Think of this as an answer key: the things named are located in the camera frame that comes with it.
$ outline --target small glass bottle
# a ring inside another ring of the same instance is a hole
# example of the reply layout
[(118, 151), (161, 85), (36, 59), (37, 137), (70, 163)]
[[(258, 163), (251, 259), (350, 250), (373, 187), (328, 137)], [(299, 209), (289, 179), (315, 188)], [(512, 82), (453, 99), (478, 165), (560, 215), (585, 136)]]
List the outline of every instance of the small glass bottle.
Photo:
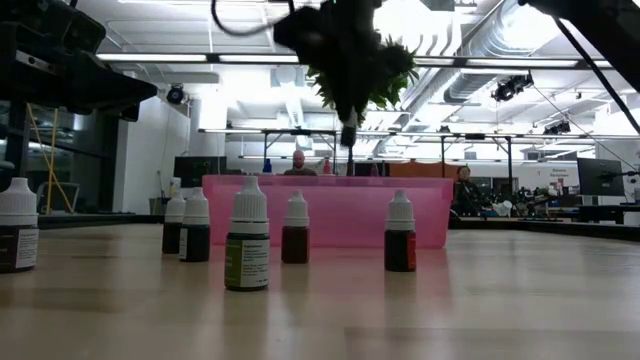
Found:
[(282, 227), (281, 258), (285, 264), (309, 262), (309, 214), (302, 192), (296, 191), (287, 204)]
[(247, 176), (233, 199), (225, 247), (225, 287), (232, 291), (266, 289), (270, 245), (267, 198), (258, 187), (258, 178)]
[(38, 257), (37, 199), (25, 178), (0, 193), (0, 273), (31, 270)]
[(162, 227), (162, 253), (178, 254), (180, 252), (180, 229), (184, 218), (186, 202), (180, 191), (176, 191), (167, 203)]
[(416, 232), (413, 206), (404, 190), (397, 190), (389, 203), (384, 233), (384, 268), (387, 271), (416, 270)]
[(194, 188), (187, 200), (180, 229), (180, 256), (182, 262), (209, 261), (209, 202), (202, 188)]

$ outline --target dark red bottle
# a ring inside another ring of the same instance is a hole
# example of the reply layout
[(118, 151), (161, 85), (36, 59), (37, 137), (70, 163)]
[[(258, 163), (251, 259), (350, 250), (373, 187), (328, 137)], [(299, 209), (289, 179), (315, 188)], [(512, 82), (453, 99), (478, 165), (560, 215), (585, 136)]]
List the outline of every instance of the dark red bottle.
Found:
[(307, 202), (302, 197), (302, 193), (296, 191), (289, 199), (282, 228), (282, 262), (285, 264), (308, 263), (311, 248), (309, 237)]
[(415, 220), (404, 190), (397, 190), (389, 203), (384, 233), (384, 268), (397, 272), (416, 270)]

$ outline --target woman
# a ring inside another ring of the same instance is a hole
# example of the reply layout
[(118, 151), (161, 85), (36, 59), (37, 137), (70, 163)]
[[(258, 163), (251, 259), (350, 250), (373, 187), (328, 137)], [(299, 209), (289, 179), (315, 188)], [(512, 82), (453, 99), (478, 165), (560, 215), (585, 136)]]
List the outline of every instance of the woman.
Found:
[(453, 203), (451, 209), (459, 216), (478, 216), (482, 206), (488, 202), (476, 184), (469, 181), (471, 169), (465, 165), (458, 168), (458, 181), (453, 184)]

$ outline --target man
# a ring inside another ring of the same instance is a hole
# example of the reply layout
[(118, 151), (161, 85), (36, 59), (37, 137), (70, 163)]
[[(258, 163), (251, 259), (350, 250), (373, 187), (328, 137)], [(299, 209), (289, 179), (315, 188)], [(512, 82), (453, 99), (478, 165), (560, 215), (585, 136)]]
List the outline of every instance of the man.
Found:
[(316, 176), (316, 172), (304, 167), (304, 153), (296, 150), (293, 153), (293, 168), (284, 172), (285, 175)]
[(471, 169), (468, 166), (458, 168), (458, 181), (453, 184), (453, 209), (458, 215), (478, 216), (483, 206), (490, 203), (484, 198), (476, 184), (469, 181)]

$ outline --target desk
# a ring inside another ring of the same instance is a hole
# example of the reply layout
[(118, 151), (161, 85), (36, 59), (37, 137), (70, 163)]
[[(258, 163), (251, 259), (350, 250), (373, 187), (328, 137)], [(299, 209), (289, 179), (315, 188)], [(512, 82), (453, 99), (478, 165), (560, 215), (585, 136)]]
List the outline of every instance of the desk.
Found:
[(600, 222), (609, 220), (623, 225), (624, 214), (627, 212), (640, 212), (640, 205), (583, 205), (578, 206), (578, 221)]
[(238, 293), (224, 290), (223, 247), (211, 249), (209, 263), (181, 263), (162, 255), (159, 225), (42, 231), (36, 269), (0, 276), (0, 353), (29, 360), (637, 354), (638, 332), (622, 331), (637, 330), (640, 319), (629, 288), (640, 277), (637, 244), (515, 231), (450, 237), (445, 250), (417, 250), (415, 273), (385, 272), (382, 249), (312, 249), (308, 265), (281, 265), (274, 248), (269, 289)]

